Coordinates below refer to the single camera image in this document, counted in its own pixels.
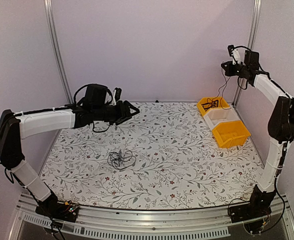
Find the wall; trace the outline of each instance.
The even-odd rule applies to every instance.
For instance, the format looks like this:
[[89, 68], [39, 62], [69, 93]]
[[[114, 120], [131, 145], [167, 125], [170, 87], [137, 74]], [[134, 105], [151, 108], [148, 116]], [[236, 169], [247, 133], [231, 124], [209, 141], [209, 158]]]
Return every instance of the wall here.
[[[248, 42], [254, 1], [55, 0], [71, 92], [87, 83], [122, 88], [131, 101], [216, 96], [229, 44]], [[235, 81], [224, 97], [231, 101]]]
[[[0, 115], [5, 109], [28, 111], [65, 102], [43, 1], [0, 1]], [[53, 135], [44, 133], [22, 143], [26, 160], [36, 170]], [[0, 166], [0, 240], [8, 237], [20, 192], [20, 186], [12, 185]]]
[[[262, 68], [294, 96], [294, 1], [262, 1], [254, 50], [260, 53]], [[242, 92], [238, 111], [263, 159], [269, 149], [267, 123], [272, 110], [263, 94], [254, 88]], [[287, 154], [279, 186], [286, 193], [294, 214], [294, 142]]]

